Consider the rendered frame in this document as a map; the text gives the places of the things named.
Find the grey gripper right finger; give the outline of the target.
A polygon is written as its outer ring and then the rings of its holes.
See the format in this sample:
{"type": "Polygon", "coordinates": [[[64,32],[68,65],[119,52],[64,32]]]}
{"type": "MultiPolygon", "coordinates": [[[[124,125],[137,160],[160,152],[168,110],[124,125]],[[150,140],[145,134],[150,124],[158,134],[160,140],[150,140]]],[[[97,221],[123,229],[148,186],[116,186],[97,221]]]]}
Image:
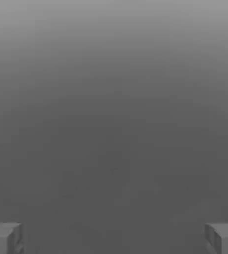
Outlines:
{"type": "Polygon", "coordinates": [[[204,233],[208,254],[228,254],[228,223],[207,223],[204,233]]]}

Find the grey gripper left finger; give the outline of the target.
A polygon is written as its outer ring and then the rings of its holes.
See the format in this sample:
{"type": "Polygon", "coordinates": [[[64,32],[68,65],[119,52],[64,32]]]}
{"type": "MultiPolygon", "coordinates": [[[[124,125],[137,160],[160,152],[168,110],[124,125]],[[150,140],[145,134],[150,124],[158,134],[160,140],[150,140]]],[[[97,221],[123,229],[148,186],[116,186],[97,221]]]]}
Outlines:
{"type": "Polygon", "coordinates": [[[24,254],[23,224],[0,223],[0,254],[24,254]]]}

